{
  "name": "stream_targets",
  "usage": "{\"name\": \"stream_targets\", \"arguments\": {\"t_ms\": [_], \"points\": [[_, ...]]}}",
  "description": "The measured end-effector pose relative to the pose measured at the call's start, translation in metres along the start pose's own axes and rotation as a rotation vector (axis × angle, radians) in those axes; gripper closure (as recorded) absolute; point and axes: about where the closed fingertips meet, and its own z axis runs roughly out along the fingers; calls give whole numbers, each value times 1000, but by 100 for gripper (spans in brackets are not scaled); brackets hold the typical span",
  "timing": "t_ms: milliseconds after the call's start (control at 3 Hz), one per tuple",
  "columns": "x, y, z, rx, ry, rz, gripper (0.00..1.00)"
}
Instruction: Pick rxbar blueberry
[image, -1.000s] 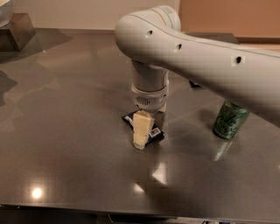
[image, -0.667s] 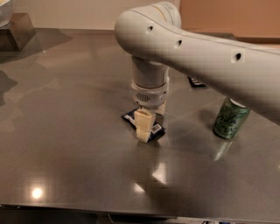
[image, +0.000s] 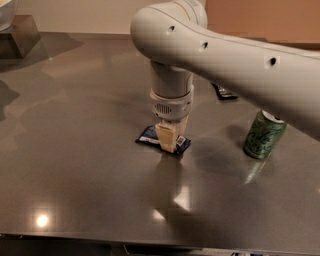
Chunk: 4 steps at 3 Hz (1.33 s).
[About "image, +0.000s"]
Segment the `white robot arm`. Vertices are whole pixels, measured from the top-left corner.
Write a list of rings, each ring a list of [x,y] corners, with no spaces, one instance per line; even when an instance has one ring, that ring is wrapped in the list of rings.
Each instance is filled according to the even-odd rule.
[[[151,60],[158,79],[151,90],[160,120],[180,122],[193,87],[178,87],[183,69],[242,97],[296,129],[320,138],[320,58],[300,49],[212,32],[198,0],[172,0],[140,9],[132,42]]]

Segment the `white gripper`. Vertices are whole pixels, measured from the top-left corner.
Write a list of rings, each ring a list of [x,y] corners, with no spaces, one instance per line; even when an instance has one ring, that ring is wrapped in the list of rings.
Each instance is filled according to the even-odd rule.
[[[173,153],[176,139],[183,136],[193,103],[194,86],[160,85],[150,91],[152,112],[166,121],[179,121],[176,126],[162,120],[155,125],[156,135],[163,150]]]

